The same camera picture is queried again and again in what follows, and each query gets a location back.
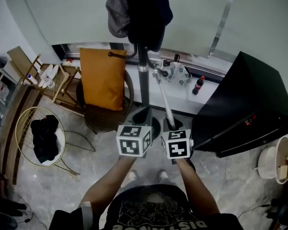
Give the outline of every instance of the gray cap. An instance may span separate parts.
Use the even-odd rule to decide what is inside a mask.
[[[107,0],[106,8],[111,34],[118,38],[127,37],[130,23],[127,0]]]

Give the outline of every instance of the wicker chair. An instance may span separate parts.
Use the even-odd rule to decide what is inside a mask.
[[[128,116],[133,103],[133,84],[130,75],[125,70],[124,81],[129,90],[129,98],[123,93],[123,104],[121,111],[112,111],[102,107],[86,104],[84,101],[83,87],[81,80],[78,82],[76,95],[77,101],[84,112],[85,124],[95,133],[117,130]]]

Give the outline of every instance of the cube with black and white marker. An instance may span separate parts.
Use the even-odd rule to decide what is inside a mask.
[[[190,129],[163,132],[161,142],[168,159],[190,157],[193,146]]]
[[[120,125],[116,134],[120,155],[143,157],[152,144],[150,126]]]

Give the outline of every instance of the black t-shirt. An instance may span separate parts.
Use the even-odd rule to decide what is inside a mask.
[[[50,229],[83,229],[81,209],[72,213],[56,211]],[[93,217],[91,229],[98,229]],[[242,227],[232,214],[214,214],[199,219],[191,212],[186,195],[173,185],[139,186],[119,194],[110,204],[107,230],[194,230],[235,229]]]

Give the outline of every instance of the white bucket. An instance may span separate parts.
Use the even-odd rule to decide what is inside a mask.
[[[275,178],[277,183],[284,184],[288,180],[279,180],[277,178],[277,169],[279,166],[286,165],[288,157],[288,137],[284,136],[277,142],[276,147],[269,147],[262,151],[258,161],[258,173],[263,179]]]

